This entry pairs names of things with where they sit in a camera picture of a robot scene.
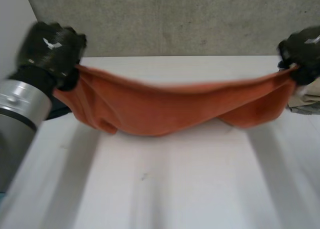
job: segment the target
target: wall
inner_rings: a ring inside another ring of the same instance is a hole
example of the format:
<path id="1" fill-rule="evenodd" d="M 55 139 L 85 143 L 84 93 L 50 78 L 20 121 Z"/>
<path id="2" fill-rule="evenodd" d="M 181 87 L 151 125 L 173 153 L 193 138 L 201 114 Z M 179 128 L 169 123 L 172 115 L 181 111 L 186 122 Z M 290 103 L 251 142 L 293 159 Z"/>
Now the wall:
<path id="1" fill-rule="evenodd" d="M 28 0 L 0 0 L 0 79 L 15 69 L 15 56 L 35 14 Z"/>
<path id="2" fill-rule="evenodd" d="M 87 57 L 276 55 L 320 24 L 320 0 L 29 0 L 88 37 Z"/>

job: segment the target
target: table surface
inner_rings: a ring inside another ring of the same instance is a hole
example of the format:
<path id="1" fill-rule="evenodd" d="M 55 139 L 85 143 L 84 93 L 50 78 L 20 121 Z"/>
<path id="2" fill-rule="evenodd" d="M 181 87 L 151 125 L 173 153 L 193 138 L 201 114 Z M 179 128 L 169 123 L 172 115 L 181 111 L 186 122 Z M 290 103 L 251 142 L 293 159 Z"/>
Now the table surface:
<path id="1" fill-rule="evenodd" d="M 236 80 L 276 56 L 93 57 L 145 83 Z M 1 205 L 1 229 L 316 229 L 320 118 L 284 111 L 241 130 L 213 119 L 163 137 L 110 135 L 72 114 L 41 126 Z"/>

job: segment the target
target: white logo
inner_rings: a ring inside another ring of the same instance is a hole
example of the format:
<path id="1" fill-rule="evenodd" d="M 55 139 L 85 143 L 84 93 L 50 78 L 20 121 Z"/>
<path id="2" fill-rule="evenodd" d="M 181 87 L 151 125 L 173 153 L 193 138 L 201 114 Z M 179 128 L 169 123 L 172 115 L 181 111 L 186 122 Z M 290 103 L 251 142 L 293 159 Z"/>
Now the white logo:
<path id="1" fill-rule="evenodd" d="M 308 39 L 304 42 L 304 44 L 317 44 L 318 42 L 320 42 L 320 35 L 316 38 L 316 39 Z"/>
<path id="2" fill-rule="evenodd" d="M 59 42 L 56 43 L 56 44 L 51 44 L 51 43 L 48 42 L 47 39 L 45 39 L 45 38 L 42 38 L 42 39 L 43 39 L 43 41 L 45 42 L 45 44 L 48 45 L 48 48 L 49 48 L 50 50 L 52 50 L 53 48 L 59 48 L 59 47 L 62 46 Z"/>

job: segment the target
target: silver metal cylinder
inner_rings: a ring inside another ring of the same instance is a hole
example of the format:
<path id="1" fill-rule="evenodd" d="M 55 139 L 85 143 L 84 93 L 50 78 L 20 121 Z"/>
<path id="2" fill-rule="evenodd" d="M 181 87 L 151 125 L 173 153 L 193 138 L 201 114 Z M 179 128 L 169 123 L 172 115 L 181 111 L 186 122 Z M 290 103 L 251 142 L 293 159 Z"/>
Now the silver metal cylinder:
<path id="1" fill-rule="evenodd" d="M 7 192 L 35 134 L 23 122 L 0 114 L 0 193 Z"/>
<path id="2" fill-rule="evenodd" d="M 38 128 L 52 103 L 38 88 L 18 80 L 0 82 L 0 108 L 28 118 Z"/>

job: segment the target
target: orange towel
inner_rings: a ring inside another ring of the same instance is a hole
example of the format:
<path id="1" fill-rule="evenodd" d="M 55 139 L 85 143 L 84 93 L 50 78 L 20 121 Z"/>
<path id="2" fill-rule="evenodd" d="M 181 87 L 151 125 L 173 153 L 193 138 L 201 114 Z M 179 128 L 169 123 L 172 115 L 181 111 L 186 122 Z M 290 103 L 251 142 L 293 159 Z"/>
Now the orange towel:
<path id="1" fill-rule="evenodd" d="M 216 117 L 248 128 L 277 118 L 296 88 L 289 74 L 294 69 L 257 79 L 155 86 L 77 68 L 76 88 L 54 95 L 78 120 L 109 133 L 164 135 Z"/>

